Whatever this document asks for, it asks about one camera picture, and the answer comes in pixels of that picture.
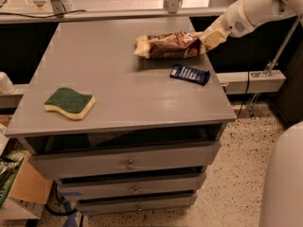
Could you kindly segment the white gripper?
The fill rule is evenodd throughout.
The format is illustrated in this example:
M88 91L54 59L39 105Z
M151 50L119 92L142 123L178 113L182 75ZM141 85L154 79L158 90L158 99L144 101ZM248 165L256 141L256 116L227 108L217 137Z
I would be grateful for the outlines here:
M200 53L205 54L226 41L228 35L240 38L256 28L249 22L244 11L244 0L232 4L200 36Z

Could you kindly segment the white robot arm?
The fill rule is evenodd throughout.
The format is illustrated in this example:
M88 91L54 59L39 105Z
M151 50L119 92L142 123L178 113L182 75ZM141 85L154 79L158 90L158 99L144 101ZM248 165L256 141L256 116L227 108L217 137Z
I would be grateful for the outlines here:
M303 0L238 0L201 37L203 53L267 22L295 16ZM263 186L259 227L303 227L303 122L283 132L272 150Z

